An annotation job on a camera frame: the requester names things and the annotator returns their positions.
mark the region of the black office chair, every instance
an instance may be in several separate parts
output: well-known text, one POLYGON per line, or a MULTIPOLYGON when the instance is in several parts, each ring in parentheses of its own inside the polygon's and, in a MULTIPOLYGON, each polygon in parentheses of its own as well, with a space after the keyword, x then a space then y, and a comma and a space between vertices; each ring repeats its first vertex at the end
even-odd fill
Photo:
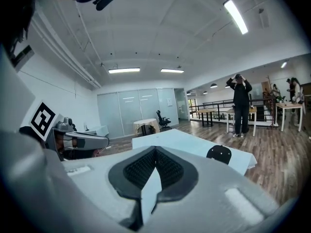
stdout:
POLYGON ((169 118, 165 119, 166 117, 161 117, 161 112, 157 111, 157 116, 159 117, 159 124, 162 126, 161 129, 172 129, 171 127, 167 126, 171 121, 169 121, 169 118))

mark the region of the black railing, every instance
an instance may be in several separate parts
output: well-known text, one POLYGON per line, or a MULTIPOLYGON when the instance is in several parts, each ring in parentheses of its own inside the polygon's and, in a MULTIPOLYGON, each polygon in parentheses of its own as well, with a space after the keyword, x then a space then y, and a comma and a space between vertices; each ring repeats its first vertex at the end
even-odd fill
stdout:
MULTIPOLYGON (((275 98, 268 97, 264 99, 254 99, 250 100, 250 105, 253 104, 253 102, 263 102, 263 105, 257 105, 254 107, 257 107, 257 121, 272 121, 276 122, 276 115, 275 115, 275 98)), ((231 108, 234 105, 233 100, 221 100, 221 101, 215 101, 215 102, 206 102, 202 105, 196 105, 196 106, 190 106, 190 118, 197 118, 202 119, 202 114, 197 113, 198 110, 203 109, 217 109, 215 112, 212 112, 213 120, 227 120, 226 111, 231 108)), ((233 115, 228 114, 229 120, 233 119, 233 115)), ((250 115, 249 118, 250 121, 254 121, 255 117, 254 115, 250 115)))

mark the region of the black jacket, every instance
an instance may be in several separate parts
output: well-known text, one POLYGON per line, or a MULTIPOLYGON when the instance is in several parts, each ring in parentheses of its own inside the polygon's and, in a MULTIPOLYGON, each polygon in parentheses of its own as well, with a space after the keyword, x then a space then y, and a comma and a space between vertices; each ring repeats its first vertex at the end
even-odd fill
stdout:
POLYGON ((227 85, 229 85, 234 90, 234 98, 233 102, 236 106, 239 105, 249 105, 249 97, 248 92, 252 90, 251 84, 245 80, 245 86, 242 83, 233 83, 233 79, 230 78, 227 81, 227 85))

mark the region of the fluorescent light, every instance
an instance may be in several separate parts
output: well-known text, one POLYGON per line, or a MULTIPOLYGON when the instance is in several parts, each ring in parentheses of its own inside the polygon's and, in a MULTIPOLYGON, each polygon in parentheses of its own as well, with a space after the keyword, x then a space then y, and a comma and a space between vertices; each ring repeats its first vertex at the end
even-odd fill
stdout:
POLYGON ((284 68, 284 67, 286 66, 286 64, 287 64, 287 62, 285 61, 285 62, 282 64, 281 68, 284 68))
POLYGON ((161 72, 175 72, 175 73, 183 73, 183 70, 175 70, 175 69, 161 69, 161 72))
POLYGON ((140 68, 123 68, 123 69, 110 69, 109 73, 120 73, 120 72, 139 72, 140 68))
POLYGON ((233 19, 235 20, 236 24, 238 25, 239 29, 241 30, 242 34, 245 34, 248 32, 248 29, 245 25, 245 22, 238 11, 237 7, 233 3, 232 0, 228 0, 227 2, 224 3, 224 7, 227 9, 227 11, 231 14, 233 19))

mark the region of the black chair backrest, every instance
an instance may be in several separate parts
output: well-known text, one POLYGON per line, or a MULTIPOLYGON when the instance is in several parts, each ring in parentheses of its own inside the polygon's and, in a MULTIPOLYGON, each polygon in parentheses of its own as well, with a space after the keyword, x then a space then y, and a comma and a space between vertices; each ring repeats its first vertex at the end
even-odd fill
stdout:
POLYGON ((157 113, 157 116, 159 117, 159 122, 161 123, 163 121, 161 117, 161 112, 157 111, 156 113, 157 113))

